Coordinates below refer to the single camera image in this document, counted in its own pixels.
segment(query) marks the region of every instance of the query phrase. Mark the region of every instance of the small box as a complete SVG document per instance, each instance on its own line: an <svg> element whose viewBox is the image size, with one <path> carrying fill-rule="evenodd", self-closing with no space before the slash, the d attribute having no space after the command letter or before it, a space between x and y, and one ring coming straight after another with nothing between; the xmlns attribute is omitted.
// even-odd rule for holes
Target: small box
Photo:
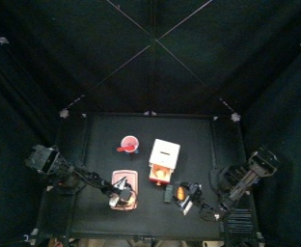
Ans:
<svg viewBox="0 0 301 247"><path fill-rule="evenodd" d="M157 185L169 183L171 174L176 168L179 150L180 145L176 143L156 139L149 158L149 179L156 182Z"/></svg>

